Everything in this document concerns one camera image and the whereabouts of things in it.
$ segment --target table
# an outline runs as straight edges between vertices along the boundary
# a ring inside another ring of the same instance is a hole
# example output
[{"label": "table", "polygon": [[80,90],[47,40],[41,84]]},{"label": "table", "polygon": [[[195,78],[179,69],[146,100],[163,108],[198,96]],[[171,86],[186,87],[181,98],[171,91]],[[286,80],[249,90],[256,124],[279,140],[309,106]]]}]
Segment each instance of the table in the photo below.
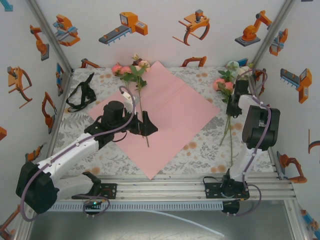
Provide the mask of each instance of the table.
[{"label": "table", "polygon": [[[220,112],[158,174],[225,173],[231,166],[229,134],[225,137],[221,146],[220,141],[223,137],[227,120],[227,105],[222,102],[222,95],[213,90],[214,80],[220,77],[218,70],[224,70],[224,68],[170,67],[168,70],[184,80],[209,102],[220,108]],[[122,80],[112,75],[110,68],[79,68],[74,71],[70,92],[80,82],[84,82],[91,73],[94,73],[94,76],[90,82],[90,87],[94,90],[97,100],[89,104],[85,109],[74,113],[67,111],[69,106],[66,104],[53,150],[54,153],[72,143],[83,133],[87,126],[94,122],[87,114],[89,109],[111,96],[118,91],[120,85],[124,84]],[[79,104],[80,99],[81,90],[78,89],[77,93],[70,98],[70,102]],[[244,115],[231,119],[233,162],[237,160],[237,154],[241,150],[241,132],[244,123]],[[113,142],[108,143],[98,152],[81,160],[67,172],[67,176],[77,176],[84,171],[90,171],[95,175],[102,176],[143,175],[143,172]],[[267,152],[254,164],[252,171],[274,171]]]}]

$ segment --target pink square sheet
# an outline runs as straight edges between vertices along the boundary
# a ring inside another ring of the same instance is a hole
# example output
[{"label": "pink square sheet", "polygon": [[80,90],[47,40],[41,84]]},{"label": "pink square sheet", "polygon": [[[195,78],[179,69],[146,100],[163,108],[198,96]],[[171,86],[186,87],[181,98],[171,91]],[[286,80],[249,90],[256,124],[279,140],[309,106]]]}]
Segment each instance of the pink square sheet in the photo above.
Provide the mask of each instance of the pink square sheet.
[{"label": "pink square sheet", "polygon": [[[142,79],[147,82],[141,91],[142,109],[148,112],[158,131],[148,136],[150,147],[146,138],[129,132],[116,144],[152,179],[220,110],[159,61],[143,74]],[[136,85],[131,83],[130,90],[138,95],[135,89]],[[104,106],[114,100],[124,101],[119,91],[89,110],[88,114],[95,120],[103,115]],[[122,136],[123,133],[117,133],[114,139]]]}]

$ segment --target black strap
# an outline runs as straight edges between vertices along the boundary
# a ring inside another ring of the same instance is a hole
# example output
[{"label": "black strap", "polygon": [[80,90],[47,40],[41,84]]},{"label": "black strap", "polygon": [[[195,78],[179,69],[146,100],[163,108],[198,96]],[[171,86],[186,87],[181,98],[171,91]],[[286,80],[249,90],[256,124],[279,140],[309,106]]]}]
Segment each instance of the black strap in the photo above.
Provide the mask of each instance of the black strap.
[{"label": "black strap", "polygon": [[[94,75],[95,75],[95,73],[91,73],[86,81],[80,82],[79,85],[76,86],[76,88],[70,94],[70,96],[66,99],[66,103],[69,104],[69,106],[70,106],[68,108],[68,112],[69,113],[78,112],[78,111],[84,109],[90,103],[92,103],[95,100],[97,100],[95,92],[89,86],[89,83],[91,82],[91,79],[93,78]],[[79,105],[74,105],[73,103],[69,102],[69,98],[77,92],[77,89],[80,86],[81,86],[81,91],[82,91],[81,103]]]}]

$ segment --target purple cable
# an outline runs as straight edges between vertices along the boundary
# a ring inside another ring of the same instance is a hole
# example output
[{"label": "purple cable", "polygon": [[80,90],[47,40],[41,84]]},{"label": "purple cable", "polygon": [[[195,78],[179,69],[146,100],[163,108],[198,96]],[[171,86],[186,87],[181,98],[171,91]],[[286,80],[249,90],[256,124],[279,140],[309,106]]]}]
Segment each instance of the purple cable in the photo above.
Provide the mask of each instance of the purple cable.
[{"label": "purple cable", "polygon": [[[248,71],[245,71],[245,72],[242,73],[241,75],[239,75],[239,76],[236,78],[235,82],[236,82],[238,79],[240,79],[241,76],[243,76],[243,75],[245,75],[245,74],[247,74],[247,73],[249,73],[249,72],[255,72],[255,71],[261,71],[261,72],[263,72],[263,73],[265,74],[265,79],[264,79],[264,81],[261,83],[261,85],[259,85],[258,87],[256,87],[256,88],[254,89],[255,95],[257,95],[257,89],[259,89],[260,86],[262,86],[262,85],[266,82],[266,80],[267,80],[267,78],[268,78],[268,75],[267,75],[266,71],[263,71],[263,70],[260,70],[260,69],[250,69],[250,70],[248,70]],[[261,135],[261,137],[260,137],[260,140],[259,140],[259,142],[257,143],[257,145],[255,146],[255,149],[254,149],[254,152],[253,152],[254,155],[251,157],[249,163],[247,164],[247,166],[245,167],[245,169],[244,169],[244,171],[243,171],[242,182],[243,182],[243,185],[244,185],[244,187],[245,187],[246,189],[247,189],[249,186],[251,186],[251,187],[255,187],[255,188],[258,190],[258,192],[259,192],[259,200],[258,200],[258,203],[257,203],[251,210],[246,211],[246,212],[244,212],[244,213],[234,214],[233,216],[235,216],[235,217],[241,217],[241,216],[244,216],[244,215],[247,215],[247,214],[252,213],[253,211],[255,211],[255,210],[259,207],[259,205],[260,205],[260,203],[261,203],[261,200],[262,200],[262,193],[261,193],[260,188],[259,188],[257,185],[255,185],[255,184],[247,184],[246,181],[245,181],[245,175],[246,175],[247,170],[249,169],[250,165],[251,165],[252,162],[254,161],[254,158],[255,158],[255,155],[257,154],[258,148],[260,147],[262,141],[264,140],[264,138],[265,138],[265,136],[266,136],[266,134],[267,134],[267,131],[268,131],[268,128],[269,128],[270,122],[271,122],[271,110],[270,110],[270,107],[268,107],[267,105],[262,104],[262,102],[260,102],[255,96],[252,96],[252,99],[253,99],[257,104],[259,104],[261,107],[267,109],[267,111],[268,111],[268,116],[267,116],[267,121],[266,121],[266,125],[265,125],[265,127],[264,127],[264,130],[263,130],[263,133],[262,133],[262,135]]]},{"label": "purple cable", "polygon": [[[78,197],[81,197],[81,198],[87,198],[87,199],[102,199],[102,200],[106,200],[108,202],[108,206],[105,207],[105,209],[103,209],[102,211],[100,211],[99,213],[93,215],[92,217],[98,217],[102,214],[104,214],[109,208],[110,208],[110,201],[108,198],[104,197],[104,196],[87,196],[87,195],[83,195],[83,194],[78,194],[77,195]],[[90,204],[90,202],[87,202],[85,204],[83,204],[83,208],[82,208],[82,211],[84,214],[87,214],[86,212],[86,206],[88,206]]]},{"label": "purple cable", "polygon": [[[87,141],[87,140],[89,140],[89,139],[92,139],[92,138],[95,138],[95,137],[98,137],[98,136],[101,136],[101,135],[111,134],[111,133],[117,132],[117,131],[125,128],[125,127],[131,122],[131,120],[134,118],[134,115],[135,115],[135,109],[136,109],[135,99],[134,99],[134,96],[133,96],[132,92],[131,92],[127,87],[125,87],[125,86],[120,86],[120,87],[119,87],[119,90],[120,90],[121,93],[124,92],[122,89],[125,89],[125,90],[128,92],[128,94],[130,95],[131,99],[132,99],[133,108],[132,108],[132,114],[131,114],[129,120],[128,120],[125,124],[123,124],[122,126],[120,126],[120,127],[117,127],[117,128],[115,128],[115,129],[112,129],[112,130],[109,130],[109,131],[100,132],[100,133],[97,133],[97,134],[92,135],[92,136],[88,136],[88,137],[80,140],[80,141],[77,142],[77,143],[82,144],[83,142],[85,142],[85,141]],[[75,147],[76,147],[76,143],[75,143],[74,145],[68,147],[66,150],[64,150],[63,152],[61,152],[60,154],[58,154],[56,157],[54,157],[54,158],[50,161],[50,163],[51,163],[51,164],[54,163],[57,159],[59,159],[60,157],[62,157],[64,154],[66,154],[67,152],[69,152],[70,150],[72,150],[72,149],[75,148]],[[25,198],[26,198],[27,191],[28,191],[31,183],[35,180],[35,178],[36,178],[44,169],[46,169],[46,168],[49,167],[49,166],[50,166],[50,164],[47,163],[47,164],[44,165],[42,168],[40,168],[40,169],[30,178],[30,180],[29,180],[28,183],[25,185],[25,188],[24,188],[24,190],[23,190],[23,192],[22,192],[21,201],[20,201],[20,213],[21,213],[22,218],[23,218],[26,222],[32,222],[32,221],[35,220],[36,217],[38,216],[38,215],[36,215],[36,216],[34,216],[33,218],[28,218],[28,217],[26,216],[26,213],[25,213]]]}]

